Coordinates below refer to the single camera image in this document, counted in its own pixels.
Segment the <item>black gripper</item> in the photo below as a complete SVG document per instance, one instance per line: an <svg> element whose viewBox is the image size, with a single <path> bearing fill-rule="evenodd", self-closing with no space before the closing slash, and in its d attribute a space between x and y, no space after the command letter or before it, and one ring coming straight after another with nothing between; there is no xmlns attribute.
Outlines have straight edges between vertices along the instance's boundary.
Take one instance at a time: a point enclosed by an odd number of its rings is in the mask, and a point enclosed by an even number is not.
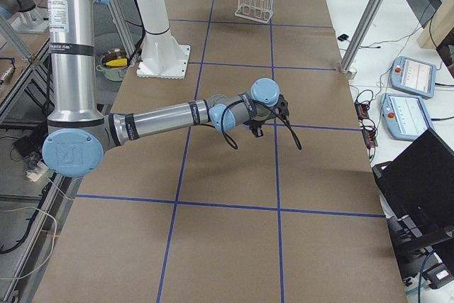
<svg viewBox="0 0 454 303"><path fill-rule="evenodd" d="M248 121L248 126L249 129L252 130L252 133L255 137L262 137L263 131L262 131L262 126L266 123L266 121L258 121L258 120L249 120Z"/></svg>

